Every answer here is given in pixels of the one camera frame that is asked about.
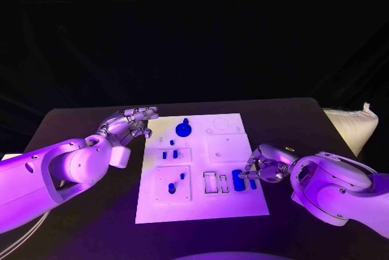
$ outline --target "dark table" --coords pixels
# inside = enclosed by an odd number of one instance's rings
[[[26,152],[95,133],[117,110],[101,107],[52,110]],[[336,128],[311,98],[159,105],[161,116],[241,113],[251,147],[274,142],[301,154],[320,150],[353,158]],[[269,216],[135,225],[144,138],[128,147],[125,169],[111,167],[102,180],[48,219],[9,259],[173,259],[190,254],[262,252],[294,259],[388,259],[389,240],[363,224],[337,227],[321,222],[290,199],[288,179],[262,183]],[[12,243],[33,223],[0,235]]]

